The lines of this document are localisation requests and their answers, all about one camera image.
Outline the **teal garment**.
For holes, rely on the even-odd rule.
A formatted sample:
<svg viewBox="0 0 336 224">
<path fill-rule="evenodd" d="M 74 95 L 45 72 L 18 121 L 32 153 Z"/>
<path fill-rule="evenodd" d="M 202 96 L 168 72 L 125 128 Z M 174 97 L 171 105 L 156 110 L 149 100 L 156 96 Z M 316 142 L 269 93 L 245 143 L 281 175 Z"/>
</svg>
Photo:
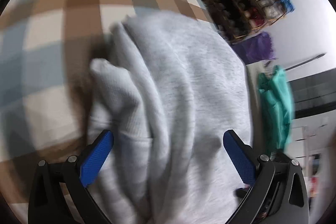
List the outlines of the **teal garment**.
<svg viewBox="0 0 336 224">
<path fill-rule="evenodd" d="M 291 122 L 294 119 L 294 102 L 286 71 L 279 65 L 270 76 L 260 73 L 258 92 L 261 105 L 262 131 L 265 153 L 269 156 L 284 151 L 289 143 Z"/>
</svg>

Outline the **purple bag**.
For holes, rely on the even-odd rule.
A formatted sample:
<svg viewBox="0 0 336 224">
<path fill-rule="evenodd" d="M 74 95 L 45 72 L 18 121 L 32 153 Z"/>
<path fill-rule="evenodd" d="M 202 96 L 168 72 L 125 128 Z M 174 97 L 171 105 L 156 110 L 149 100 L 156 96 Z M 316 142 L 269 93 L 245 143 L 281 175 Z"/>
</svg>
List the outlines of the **purple bag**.
<svg viewBox="0 0 336 224">
<path fill-rule="evenodd" d="M 238 44 L 233 44 L 231 48 L 246 65 L 276 59 L 272 38 L 268 32 L 261 32 Z"/>
</svg>

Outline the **light grey hoodie sweatshirt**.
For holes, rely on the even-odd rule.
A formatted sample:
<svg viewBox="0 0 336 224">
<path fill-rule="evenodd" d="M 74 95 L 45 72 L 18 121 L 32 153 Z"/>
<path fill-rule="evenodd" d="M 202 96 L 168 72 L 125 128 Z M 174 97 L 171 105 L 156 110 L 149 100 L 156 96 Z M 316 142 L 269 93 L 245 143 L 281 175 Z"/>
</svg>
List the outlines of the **light grey hoodie sweatshirt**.
<svg viewBox="0 0 336 224">
<path fill-rule="evenodd" d="M 249 142 L 245 67 L 208 23 L 156 11 L 112 28 L 111 53 L 90 64 L 88 134 L 111 130 L 97 203 L 113 223 L 224 223 L 240 178 L 223 147 Z"/>
</svg>

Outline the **plaid blue brown bedsheet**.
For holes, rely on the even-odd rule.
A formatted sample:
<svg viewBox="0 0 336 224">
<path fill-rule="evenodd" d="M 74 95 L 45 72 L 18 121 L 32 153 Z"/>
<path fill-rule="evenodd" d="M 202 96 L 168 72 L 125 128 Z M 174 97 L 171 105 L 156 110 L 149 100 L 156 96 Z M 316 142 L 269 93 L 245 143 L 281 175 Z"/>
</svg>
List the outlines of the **plaid blue brown bedsheet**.
<svg viewBox="0 0 336 224">
<path fill-rule="evenodd" d="M 27 222 L 40 159 L 58 161 L 86 143 L 93 58 L 108 55 L 110 26 L 171 10 L 202 23 L 201 0 L 10 0 L 1 14 L 1 195 Z"/>
</svg>

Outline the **wooden shoe rack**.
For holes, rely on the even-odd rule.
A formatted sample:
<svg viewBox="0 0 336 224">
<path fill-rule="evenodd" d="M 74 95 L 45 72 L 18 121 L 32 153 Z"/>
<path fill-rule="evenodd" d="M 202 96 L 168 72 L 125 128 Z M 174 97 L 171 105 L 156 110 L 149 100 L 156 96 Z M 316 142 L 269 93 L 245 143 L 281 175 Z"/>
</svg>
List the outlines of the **wooden shoe rack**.
<svg viewBox="0 0 336 224">
<path fill-rule="evenodd" d="M 291 0 L 206 0 L 220 34 L 237 44 L 294 11 Z"/>
</svg>

